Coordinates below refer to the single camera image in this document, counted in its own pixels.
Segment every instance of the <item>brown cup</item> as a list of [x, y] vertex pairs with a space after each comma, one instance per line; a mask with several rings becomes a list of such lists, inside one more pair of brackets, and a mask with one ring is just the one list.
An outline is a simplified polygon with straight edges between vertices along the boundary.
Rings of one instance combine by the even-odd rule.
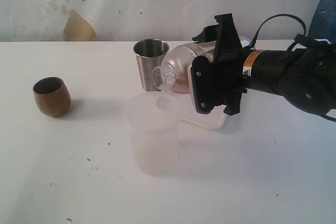
[[71, 104], [71, 97], [63, 80], [47, 77], [39, 80], [33, 87], [38, 108], [43, 114], [59, 116], [65, 113]]

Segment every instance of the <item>plastic measuring cup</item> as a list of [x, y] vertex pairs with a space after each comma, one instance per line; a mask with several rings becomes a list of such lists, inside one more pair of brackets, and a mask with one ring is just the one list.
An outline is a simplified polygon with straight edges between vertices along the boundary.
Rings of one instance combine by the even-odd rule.
[[125, 121], [134, 161], [141, 171], [159, 176], [173, 167], [178, 156], [180, 120], [179, 103], [169, 94], [147, 92], [131, 100]]

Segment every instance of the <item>clear plastic container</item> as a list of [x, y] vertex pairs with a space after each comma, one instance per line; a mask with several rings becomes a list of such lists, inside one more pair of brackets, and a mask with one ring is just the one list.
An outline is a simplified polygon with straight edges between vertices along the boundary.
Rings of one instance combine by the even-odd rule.
[[134, 161], [142, 172], [160, 176], [174, 166], [180, 120], [179, 104], [169, 94], [147, 92], [130, 102], [125, 121]]

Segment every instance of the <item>warning label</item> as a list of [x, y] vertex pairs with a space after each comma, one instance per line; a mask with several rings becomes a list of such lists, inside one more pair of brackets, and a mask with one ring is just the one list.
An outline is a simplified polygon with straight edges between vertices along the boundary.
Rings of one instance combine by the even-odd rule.
[[263, 50], [255, 50], [247, 56], [243, 66], [243, 74], [251, 76], [253, 63], [262, 52]]

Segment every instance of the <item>metal cup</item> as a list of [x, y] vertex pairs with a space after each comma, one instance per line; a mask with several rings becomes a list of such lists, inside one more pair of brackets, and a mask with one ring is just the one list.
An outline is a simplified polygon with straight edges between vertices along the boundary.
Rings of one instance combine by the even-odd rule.
[[159, 91], [153, 82], [152, 71], [161, 65], [169, 45], [159, 39], [144, 39], [134, 45], [133, 51], [137, 56], [142, 88], [145, 91]]

